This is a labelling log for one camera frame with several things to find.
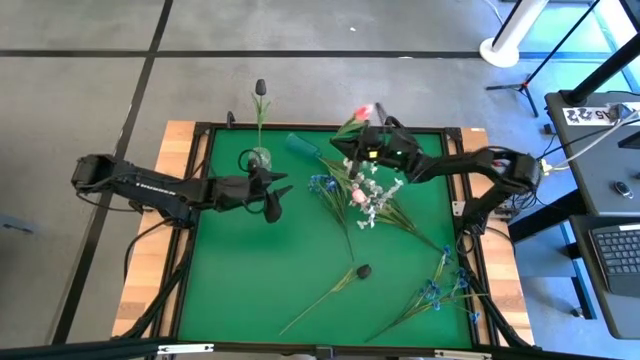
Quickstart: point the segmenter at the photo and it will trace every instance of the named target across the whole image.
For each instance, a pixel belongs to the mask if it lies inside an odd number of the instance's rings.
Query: tripod stand
[[[547,64],[547,62],[549,62],[549,60],[551,60],[551,58],[553,57],[553,55],[555,55],[556,52],[558,52],[558,49],[560,49],[560,47],[565,43],[565,41],[567,41],[567,39],[569,38],[569,36],[571,36],[571,34],[573,34],[573,32],[578,28],[578,26],[580,26],[580,24],[582,23],[582,21],[584,21],[584,19],[587,18],[587,16],[591,13],[591,11],[596,7],[596,5],[598,5],[598,3],[600,2],[600,0],[594,0],[593,3],[591,3],[591,6],[589,6],[589,9],[587,9],[587,11],[584,13],[584,15],[582,15],[580,17],[580,19],[578,19],[578,21],[573,25],[573,27],[569,30],[569,32],[562,38],[562,40],[560,40],[560,42],[558,43],[558,45],[556,45],[555,48],[553,48],[553,50],[551,50],[551,52],[549,53],[549,55],[547,55],[547,57],[542,61],[542,63],[533,71],[533,73],[531,73],[530,75],[527,76],[526,80],[520,84],[509,84],[509,85],[496,85],[496,86],[487,86],[485,88],[485,90],[487,91],[491,91],[491,90],[503,90],[503,89],[509,89],[509,90],[515,90],[521,94],[523,94],[524,96],[527,97],[527,99],[529,100],[529,105],[531,105],[531,110],[533,110],[533,115],[535,117],[538,117],[538,109],[536,108],[536,104],[533,102],[533,97],[531,96],[531,92],[529,91],[529,84],[531,83],[531,80],[533,80],[533,78],[536,77],[536,75],[538,75],[538,73],[540,72],[540,70],[542,70],[542,68]]]

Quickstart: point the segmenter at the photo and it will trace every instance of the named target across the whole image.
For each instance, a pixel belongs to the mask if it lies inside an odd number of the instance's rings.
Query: white cable
[[[500,16],[500,12],[498,11],[498,8],[491,2],[491,0],[483,0],[483,1],[485,3],[487,3],[487,5],[491,6],[491,8],[493,9],[494,14],[496,14],[496,17],[500,21],[500,25],[503,25],[504,21],[502,20],[502,16]]]
[[[611,135],[614,131],[616,131],[618,128],[620,128],[623,124],[625,124],[628,121],[633,120],[633,118],[638,115],[640,113],[640,109],[635,110],[634,112],[632,112],[631,114],[629,114],[629,116],[627,116],[626,118],[618,121],[611,129],[609,129],[607,132],[605,132],[604,134],[600,135],[599,138],[595,139],[591,144],[587,145],[584,149],[578,151],[577,153],[573,154],[573,156],[571,156],[570,158],[568,158],[567,160],[564,160],[563,162],[555,165],[554,167],[552,167],[549,171],[562,171],[562,170],[567,170],[569,169],[569,166],[565,166],[565,167],[561,167],[562,165],[568,164],[569,161],[575,160],[576,158],[578,158],[578,156],[586,153],[589,149],[591,149],[592,147],[596,146],[596,144],[598,144],[600,141],[602,141],[604,138],[606,138],[607,136]]]

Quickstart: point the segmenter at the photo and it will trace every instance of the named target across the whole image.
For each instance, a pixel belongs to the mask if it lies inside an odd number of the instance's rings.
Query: white pole
[[[520,0],[502,25],[497,38],[489,38],[480,44],[480,55],[497,67],[512,67],[520,60],[518,46],[549,0]]]

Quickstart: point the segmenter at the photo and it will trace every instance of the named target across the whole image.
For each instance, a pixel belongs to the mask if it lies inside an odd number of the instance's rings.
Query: black tulip
[[[369,275],[371,275],[371,266],[367,265],[362,265],[358,268],[358,270],[356,270],[356,274],[358,274],[358,277],[360,279],[366,279]]]
[[[267,84],[264,82],[264,79],[258,79],[256,81],[256,95],[264,96],[267,94]]]

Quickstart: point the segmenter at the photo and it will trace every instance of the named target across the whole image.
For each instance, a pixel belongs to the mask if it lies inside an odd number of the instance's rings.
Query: wooden platform
[[[169,121],[167,123],[155,167],[156,171],[176,177],[184,176],[194,127],[195,122],[193,121]],[[488,138],[484,129],[465,128],[462,129],[462,134],[465,151],[473,151],[488,145]],[[199,144],[201,151],[198,154],[200,158],[204,154],[205,143],[206,136],[203,137]],[[453,142],[450,142],[449,148],[451,153],[455,153]],[[200,158],[196,159],[196,164],[200,162]],[[458,199],[464,199],[458,176],[455,177],[455,181],[457,197]],[[483,175],[472,174],[470,175],[470,181],[473,195],[476,197],[481,196],[491,187],[491,181]],[[156,213],[145,214],[142,218],[139,232],[144,231],[160,220]],[[489,226],[508,233],[506,223],[501,221],[490,220]],[[140,240],[136,245],[112,331],[114,336],[129,330],[158,293],[168,253],[170,234],[171,228],[160,227]],[[533,334],[527,316],[511,243],[490,231],[487,231],[481,241],[491,297],[509,324],[515,328],[525,341],[533,344]],[[475,266],[472,258],[470,258],[470,261],[472,266]],[[175,294],[172,295],[165,307],[161,335],[168,335],[169,333],[174,299]],[[479,301],[476,300],[475,302],[476,309],[480,309],[482,312],[482,306]],[[486,316],[483,315],[480,318],[478,328],[481,343],[488,344],[489,336],[486,327]]]

